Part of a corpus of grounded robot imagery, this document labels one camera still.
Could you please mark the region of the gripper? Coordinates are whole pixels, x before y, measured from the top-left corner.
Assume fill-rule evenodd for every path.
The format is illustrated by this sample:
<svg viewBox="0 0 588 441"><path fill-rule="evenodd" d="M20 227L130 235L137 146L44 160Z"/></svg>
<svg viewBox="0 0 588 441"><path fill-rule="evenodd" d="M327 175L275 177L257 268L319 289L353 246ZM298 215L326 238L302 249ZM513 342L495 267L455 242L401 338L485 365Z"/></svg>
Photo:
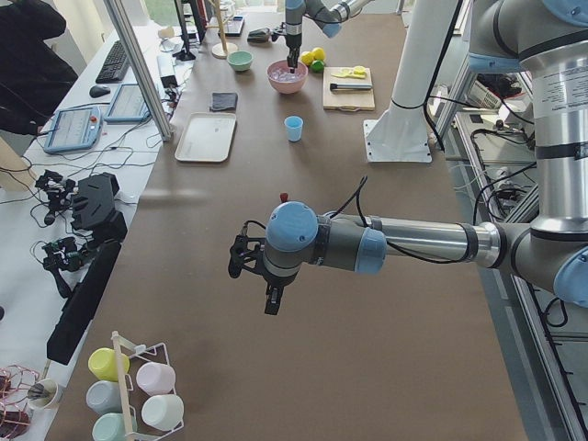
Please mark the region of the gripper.
<svg viewBox="0 0 588 441"><path fill-rule="evenodd" d="M302 34L287 34L286 43L288 46L288 67L291 68L291 72L295 73L298 69Z"/></svg>
<svg viewBox="0 0 588 441"><path fill-rule="evenodd" d="M279 267L267 261L263 261L263 267L263 278L266 281L264 313L277 315L281 304L281 289L295 280L299 273L299 267Z"/></svg>

